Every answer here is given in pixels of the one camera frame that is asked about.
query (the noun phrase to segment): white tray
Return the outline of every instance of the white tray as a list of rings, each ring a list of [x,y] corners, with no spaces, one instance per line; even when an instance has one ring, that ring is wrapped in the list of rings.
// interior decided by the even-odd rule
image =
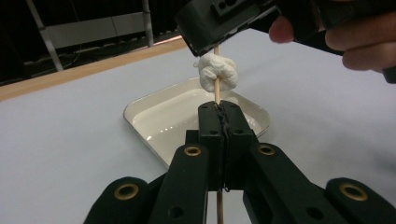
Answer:
[[[233,91],[222,91],[221,100],[239,105],[257,136],[269,127],[268,113]],[[202,89],[199,78],[191,78],[130,103],[125,119],[146,145],[169,166],[178,147],[184,145],[186,130],[198,130],[198,106],[214,101]]]

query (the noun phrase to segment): white tabletop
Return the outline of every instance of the white tabletop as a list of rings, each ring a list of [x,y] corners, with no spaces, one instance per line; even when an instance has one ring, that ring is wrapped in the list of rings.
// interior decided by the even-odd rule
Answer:
[[[396,204],[396,86],[253,30],[222,44],[220,55],[238,65],[234,91],[270,114],[262,142],[321,187],[349,177]],[[0,223],[81,223],[112,181],[165,173],[122,112],[196,77],[195,61],[181,49],[0,102]],[[250,223],[241,195],[224,195],[225,223]],[[216,220],[212,196],[207,223]]]

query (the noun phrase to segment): human hand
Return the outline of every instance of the human hand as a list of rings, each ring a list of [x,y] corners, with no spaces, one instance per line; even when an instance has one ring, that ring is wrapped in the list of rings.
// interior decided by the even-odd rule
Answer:
[[[287,43],[294,38],[292,26],[283,16],[274,21],[269,35],[276,43]],[[345,52],[343,64],[347,68],[381,71],[395,66],[396,12],[348,21],[327,31],[326,43]]]

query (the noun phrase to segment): wooden stick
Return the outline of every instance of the wooden stick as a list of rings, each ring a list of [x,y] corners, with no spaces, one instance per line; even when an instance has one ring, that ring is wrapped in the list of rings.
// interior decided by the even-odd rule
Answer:
[[[223,219],[223,205],[222,205],[222,191],[218,191],[218,224],[223,224],[224,219]]]
[[[214,48],[214,53],[219,55],[219,45],[216,45]],[[220,104],[220,78],[217,77],[215,80],[215,102],[216,104]],[[223,201],[222,201],[222,191],[219,190],[217,194],[217,202],[218,202],[218,224],[223,224]]]
[[[215,54],[219,55],[219,45],[216,45],[214,48]],[[215,102],[216,104],[220,104],[220,78],[216,78],[215,80]]]

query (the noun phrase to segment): black mechanical arm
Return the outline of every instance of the black mechanical arm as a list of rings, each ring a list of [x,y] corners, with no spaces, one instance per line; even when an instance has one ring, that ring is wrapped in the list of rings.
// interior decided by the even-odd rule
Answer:
[[[85,224],[205,223],[207,193],[243,190],[252,223],[396,224],[396,209],[362,183],[311,183],[285,153],[260,143],[238,105],[198,108],[168,172],[151,183],[124,177],[94,203]]]
[[[329,30],[357,17],[396,10],[395,0],[192,0],[176,15],[180,31],[194,56],[246,30],[274,10],[286,16],[297,42],[318,32],[318,20]],[[396,66],[383,71],[388,83],[396,83]]]

